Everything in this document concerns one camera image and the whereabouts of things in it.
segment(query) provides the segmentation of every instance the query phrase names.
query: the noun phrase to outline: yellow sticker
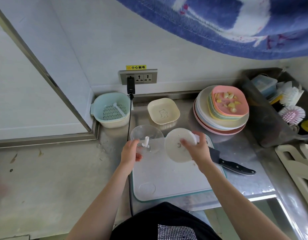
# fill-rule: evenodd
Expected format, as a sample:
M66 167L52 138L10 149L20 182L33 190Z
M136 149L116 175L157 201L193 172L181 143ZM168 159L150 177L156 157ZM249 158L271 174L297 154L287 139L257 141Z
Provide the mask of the yellow sticker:
M145 70L146 65L127 65L126 69L127 70Z

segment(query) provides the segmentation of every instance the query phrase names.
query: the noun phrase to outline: kitchen knife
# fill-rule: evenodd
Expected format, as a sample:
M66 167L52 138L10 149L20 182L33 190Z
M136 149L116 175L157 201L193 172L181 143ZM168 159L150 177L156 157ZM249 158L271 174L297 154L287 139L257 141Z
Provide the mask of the kitchen knife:
M252 175L256 174L255 170L245 168L242 165L235 163L233 161L225 161L225 160L221 159L220 158L220 151L218 151L214 148L211 148L211 147L209 147L209 148L210 148L211 159L214 163L216 163L216 164L218 164L218 165L220 165L224 168L227 168L229 170L232 170L236 173L243 174L243 175L252 176Z

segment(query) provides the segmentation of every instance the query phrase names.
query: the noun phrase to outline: black shirt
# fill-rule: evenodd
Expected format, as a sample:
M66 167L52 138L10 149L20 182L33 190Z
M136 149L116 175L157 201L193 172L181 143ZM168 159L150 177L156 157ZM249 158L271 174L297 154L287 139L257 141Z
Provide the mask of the black shirt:
M221 240L205 222L168 202L142 211L121 223L110 237L110 240L117 239Z

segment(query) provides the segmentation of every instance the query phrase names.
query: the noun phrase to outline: knife handle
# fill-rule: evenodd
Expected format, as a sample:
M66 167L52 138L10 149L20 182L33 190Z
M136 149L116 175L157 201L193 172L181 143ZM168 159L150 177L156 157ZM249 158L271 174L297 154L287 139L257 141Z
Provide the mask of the knife handle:
M255 175L256 171L249 169L249 168L245 168L242 165L235 163L233 161L225 161L223 159L220 158L219 160L219 165L221 165L224 168L227 168L229 170L232 170L236 173L240 173L240 174L244 174L244 175Z

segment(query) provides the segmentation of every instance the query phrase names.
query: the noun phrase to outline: bear drawing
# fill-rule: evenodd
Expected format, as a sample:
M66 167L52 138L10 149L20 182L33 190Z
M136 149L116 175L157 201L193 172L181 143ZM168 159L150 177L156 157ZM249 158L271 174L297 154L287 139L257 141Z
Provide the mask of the bear drawing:
M164 118L168 117L167 116L168 112L166 112L165 109L160 110L159 113L161 114L161 119L164 119Z

